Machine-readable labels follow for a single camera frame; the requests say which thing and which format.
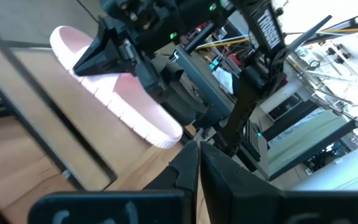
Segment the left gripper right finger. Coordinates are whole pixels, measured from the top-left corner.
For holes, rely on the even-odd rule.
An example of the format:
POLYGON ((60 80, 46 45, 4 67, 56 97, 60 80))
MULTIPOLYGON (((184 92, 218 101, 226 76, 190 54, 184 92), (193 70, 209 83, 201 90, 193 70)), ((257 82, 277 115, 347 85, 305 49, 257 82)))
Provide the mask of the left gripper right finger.
POLYGON ((213 145, 200 144, 211 224, 358 224, 358 191, 285 191, 213 145))

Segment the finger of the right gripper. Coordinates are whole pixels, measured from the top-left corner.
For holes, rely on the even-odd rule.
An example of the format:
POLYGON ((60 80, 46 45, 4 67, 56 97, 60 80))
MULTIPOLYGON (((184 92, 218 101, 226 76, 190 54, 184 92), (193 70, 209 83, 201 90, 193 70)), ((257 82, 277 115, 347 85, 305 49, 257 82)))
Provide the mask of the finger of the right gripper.
POLYGON ((136 64, 131 61, 124 45, 129 37, 128 29, 132 27, 130 21, 100 17, 94 40, 73 66, 75 74, 80 77, 107 73, 136 75, 136 64))
POLYGON ((156 71, 150 59, 145 58, 135 66, 135 75, 138 77, 145 92, 157 103, 166 101, 169 91, 166 83, 156 71))

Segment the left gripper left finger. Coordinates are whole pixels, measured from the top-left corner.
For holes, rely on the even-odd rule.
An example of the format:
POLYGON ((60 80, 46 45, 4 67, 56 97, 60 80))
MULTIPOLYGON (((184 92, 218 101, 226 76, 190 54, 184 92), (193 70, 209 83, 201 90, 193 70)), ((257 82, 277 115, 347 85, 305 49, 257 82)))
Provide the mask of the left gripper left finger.
POLYGON ((142 190, 55 192, 36 201, 28 224, 195 224, 199 146, 189 141, 142 190))

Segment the pink rubber slide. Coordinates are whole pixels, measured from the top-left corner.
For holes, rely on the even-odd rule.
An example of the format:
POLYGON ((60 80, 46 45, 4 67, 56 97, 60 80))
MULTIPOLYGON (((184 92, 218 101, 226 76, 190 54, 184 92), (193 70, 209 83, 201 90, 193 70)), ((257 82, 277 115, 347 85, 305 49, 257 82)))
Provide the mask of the pink rubber slide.
POLYGON ((56 27, 49 42, 57 60, 87 91, 138 136, 161 149, 172 148, 183 135, 182 126, 143 89, 130 73, 78 76, 73 66, 93 39, 70 26, 56 27))

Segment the wooden shelf with black frame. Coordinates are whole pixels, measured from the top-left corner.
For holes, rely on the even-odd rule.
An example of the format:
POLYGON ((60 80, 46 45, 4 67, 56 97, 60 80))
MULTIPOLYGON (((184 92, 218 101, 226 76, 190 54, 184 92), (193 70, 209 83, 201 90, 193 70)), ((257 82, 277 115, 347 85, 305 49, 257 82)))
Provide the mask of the wooden shelf with black frame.
POLYGON ((105 190, 116 174, 34 74, 0 38, 0 99, 79 190, 105 190))

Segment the grey desk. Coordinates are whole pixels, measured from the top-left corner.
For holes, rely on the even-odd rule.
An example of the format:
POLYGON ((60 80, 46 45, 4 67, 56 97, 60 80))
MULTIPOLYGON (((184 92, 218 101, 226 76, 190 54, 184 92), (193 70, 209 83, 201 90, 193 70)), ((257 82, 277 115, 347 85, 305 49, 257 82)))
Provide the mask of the grey desk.
POLYGON ((196 86, 200 97, 211 108, 216 110, 220 117, 231 115, 234 107, 234 99, 214 77, 208 64, 197 54, 188 54, 182 47, 176 47, 177 63, 196 86))

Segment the black framed table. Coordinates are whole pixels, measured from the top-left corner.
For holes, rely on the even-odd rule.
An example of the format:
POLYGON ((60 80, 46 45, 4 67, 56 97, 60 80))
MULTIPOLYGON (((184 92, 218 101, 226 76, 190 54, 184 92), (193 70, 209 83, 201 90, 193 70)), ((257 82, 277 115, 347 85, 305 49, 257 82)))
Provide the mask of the black framed table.
POLYGON ((270 145, 266 179, 275 180, 356 128, 356 120, 322 110, 270 145))

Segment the black monitor pole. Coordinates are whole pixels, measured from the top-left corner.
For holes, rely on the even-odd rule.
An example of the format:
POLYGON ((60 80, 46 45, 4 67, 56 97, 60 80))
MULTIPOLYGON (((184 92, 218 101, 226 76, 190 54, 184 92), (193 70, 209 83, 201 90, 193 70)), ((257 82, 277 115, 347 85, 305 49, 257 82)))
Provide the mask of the black monitor pole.
POLYGON ((323 27, 329 20, 332 19, 332 15, 326 16, 323 20, 318 22, 315 26, 302 33, 297 39, 292 41, 289 45, 286 46, 283 52, 283 57, 287 57, 290 53, 300 47, 303 43, 305 43, 308 39, 310 39, 319 29, 323 27))

